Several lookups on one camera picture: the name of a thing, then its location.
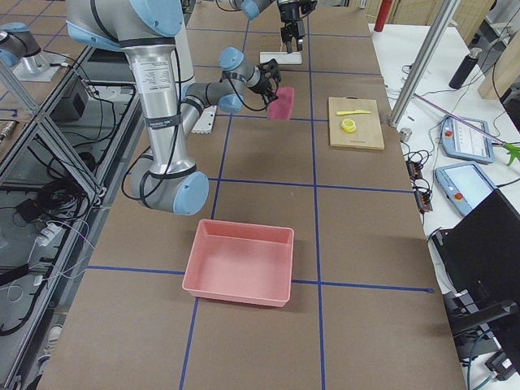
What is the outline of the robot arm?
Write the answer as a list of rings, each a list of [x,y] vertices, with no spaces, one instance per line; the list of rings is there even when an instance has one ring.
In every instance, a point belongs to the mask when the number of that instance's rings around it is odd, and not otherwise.
[[[131,169],[132,200],[155,210],[194,215],[206,203],[209,180],[189,157],[186,137],[210,106],[228,113],[244,106],[250,89],[266,104],[281,81],[274,60],[254,65],[235,47],[219,56],[222,79],[182,89],[176,35],[179,1],[68,1],[67,30],[79,43],[125,54],[140,98],[150,148]]]
[[[312,13],[316,7],[316,1],[270,1],[270,0],[237,0],[217,1],[220,4],[228,4],[229,11],[242,11],[249,20],[256,19],[272,4],[278,8],[280,22],[280,37],[288,54],[300,52],[306,36],[303,19]]]

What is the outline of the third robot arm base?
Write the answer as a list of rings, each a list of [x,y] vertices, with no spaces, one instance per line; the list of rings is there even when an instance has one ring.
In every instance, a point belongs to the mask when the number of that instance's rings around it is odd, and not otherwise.
[[[1,60],[18,80],[51,82],[60,67],[52,67],[29,27],[21,22],[1,26]]]

